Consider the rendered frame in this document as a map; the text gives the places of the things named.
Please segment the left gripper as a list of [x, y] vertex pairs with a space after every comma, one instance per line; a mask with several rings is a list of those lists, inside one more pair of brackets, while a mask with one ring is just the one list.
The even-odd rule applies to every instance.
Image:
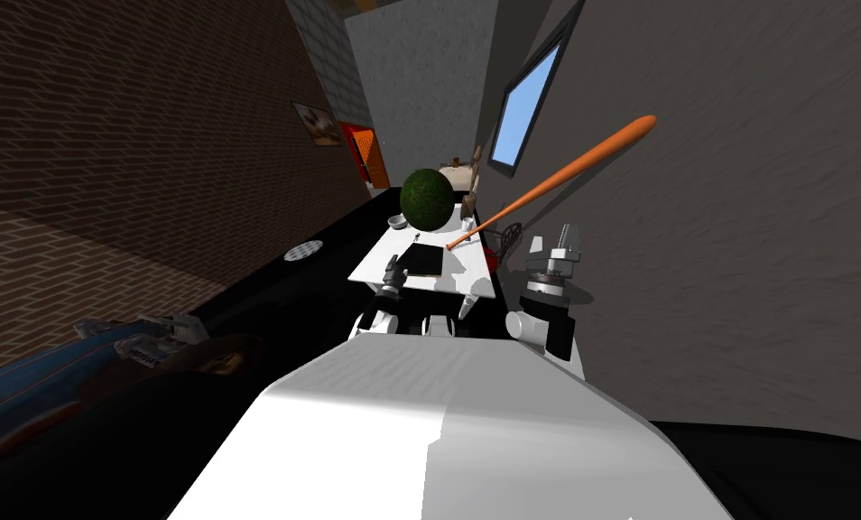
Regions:
[[408, 269], [398, 264], [398, 258], [398, 255], [393, 255], [385, 268], [383, 292], [398, 293], [407, 281]]

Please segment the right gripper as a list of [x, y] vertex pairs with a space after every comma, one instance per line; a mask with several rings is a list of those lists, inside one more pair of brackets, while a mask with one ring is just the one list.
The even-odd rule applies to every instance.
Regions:
[[580, 252], [579, 225], [564, 224], [557, 248], [544, 249], [541, 236], [532, 238], [529, 254], [526, 255], [525, 268], [531, 274], [571, 278], [581, 259]]

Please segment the black book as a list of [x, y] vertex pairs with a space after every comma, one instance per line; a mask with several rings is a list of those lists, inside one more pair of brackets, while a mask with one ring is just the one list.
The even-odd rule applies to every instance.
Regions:
[[407, 272], [409, 277], [439, 278], [443, 272], [442, 246], [414, 242], [398, 256], [396, 265]]

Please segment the orange baseball bat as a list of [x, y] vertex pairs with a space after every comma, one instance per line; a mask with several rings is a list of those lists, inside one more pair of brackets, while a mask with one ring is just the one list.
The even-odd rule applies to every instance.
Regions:
[[630, 124], [619, 129], [618, 132], [608, 137], [605, 141], [597, 144], [586, 153], [583, 153], [578, 159], [570, 162], [566, 166], [563, 166], [563, 168], [552, 174], [552, 176], [541, 182], [539, 185], [524, 193], [524, 195], [520, 196], [518, 199], [512, 201], [510, 205], [505, 206], [491, 219], [467, 232], [465, 235], [455, 240], [455, 242], [445, 245], [446, 250], [453, 250], [462, 242], [466, 242], [467, 239], [471, 238], [486, 227], [489, 227], [499, 219], [506, 217], [525, 205], [529, 205], [529, 203], [558, 188], [563, 183], [574, 179], [585, 170], [592, 168], [592, 166], [607, 159], [611, 155], [622, 151], [627, 146], [646, 137], [655, 127], [656, 123], [657, 117], [655, 115], [638, 117]]

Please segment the white table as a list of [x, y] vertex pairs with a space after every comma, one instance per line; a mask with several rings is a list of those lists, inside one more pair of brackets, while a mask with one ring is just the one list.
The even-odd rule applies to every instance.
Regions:
[[414, 227], [387, 228], [363, 260], [347, 277], [349, 281], [364, 283], [378, 291], [382, 286], [385, 268], [393, 255], [402, 254], [411, 244], [426, 244], [443, 248], [442, 273], [439, 277], [408, 276], [407, 289], [452, 293], [463, 296], [458, 317], [464, 320], [474, 304], [481, 298], [494, 299], [495, 287], [481, 245], [481, 236], [473, 235], [454, 249], [446, 245], [466, 234], [460, 219], [461, 205], [456, 203], [446, 225], [430, 233]]

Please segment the dark green ball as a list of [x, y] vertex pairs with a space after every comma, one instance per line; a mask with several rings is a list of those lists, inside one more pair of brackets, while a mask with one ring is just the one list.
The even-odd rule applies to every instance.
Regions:
[[444, 227], [454, 206], [452, 184], [437, 170], [416, 170], [405, 180], [400, 191], [403, 217], [422, 232], [434, 232]]

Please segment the round white floor grille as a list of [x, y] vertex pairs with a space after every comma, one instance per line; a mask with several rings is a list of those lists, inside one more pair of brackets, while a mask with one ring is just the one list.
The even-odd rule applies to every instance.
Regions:
[[283, 255], [283, 260], [286, 262], [300, 261], [318, 253], [323, 245], [324, 244], [321, 240], [309, 240], [309, 242], [302, 243], [289, 249]]

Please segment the beige table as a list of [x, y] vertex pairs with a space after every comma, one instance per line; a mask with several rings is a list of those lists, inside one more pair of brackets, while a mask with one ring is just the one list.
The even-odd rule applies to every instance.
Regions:
[[472, 191], [477, 188], [479, 178], [473, 176], [474, 161], [462, 161], [453, 157], [440, 164], [439, 172], [450, 181], [454, 191]]

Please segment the orange door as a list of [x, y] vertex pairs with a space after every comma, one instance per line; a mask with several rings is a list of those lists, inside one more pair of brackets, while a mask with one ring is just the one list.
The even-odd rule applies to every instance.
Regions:
[[380, 141], [374, 128], [338, 121], [347, 139], [357, 170], [371, 189], [384, 190], [391, 187], [380, 150]]

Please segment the blue window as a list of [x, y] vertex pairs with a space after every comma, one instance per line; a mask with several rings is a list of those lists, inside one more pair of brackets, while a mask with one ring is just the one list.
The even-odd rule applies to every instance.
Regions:
[[564, 36], [547, 40], [505, 89], [487, 164], [505, 178], [515, 175], [526, 141], [549, 89]]

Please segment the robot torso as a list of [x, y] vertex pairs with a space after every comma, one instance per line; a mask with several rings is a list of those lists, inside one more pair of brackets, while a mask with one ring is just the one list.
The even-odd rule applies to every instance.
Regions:
[[364, 332], [268, 385], [167, 520], [735, 520], [656, 426], [517, 340]]

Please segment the framed wall picture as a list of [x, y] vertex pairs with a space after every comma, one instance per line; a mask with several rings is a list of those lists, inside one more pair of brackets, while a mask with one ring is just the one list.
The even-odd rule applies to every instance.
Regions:
[[342, 145], [341, 133], [335, 120], [326, 110], [311, 107], [298, 102], [292, 102], [292, 107], [299, 115], [306, 131], [317, 146]]

